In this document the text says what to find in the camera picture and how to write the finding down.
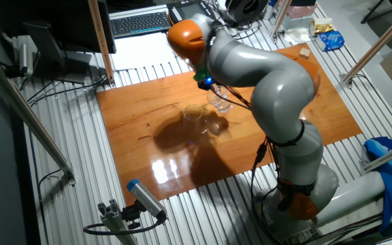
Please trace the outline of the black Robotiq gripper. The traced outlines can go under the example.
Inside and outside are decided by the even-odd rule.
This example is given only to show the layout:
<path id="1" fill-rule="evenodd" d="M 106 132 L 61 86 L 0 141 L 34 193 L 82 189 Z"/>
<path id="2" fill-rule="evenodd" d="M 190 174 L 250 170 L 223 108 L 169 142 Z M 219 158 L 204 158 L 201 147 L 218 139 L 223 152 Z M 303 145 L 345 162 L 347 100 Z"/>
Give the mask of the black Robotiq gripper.
<path id="1" fill-rule="evenodd" d="M 197 83 L 198 88 L 209 91 L 212 89 L 214 85 L 217 85 L 216 80 L 213 79 L 212 77 L 207 77 L 204 80 L 198 81 Z"/>

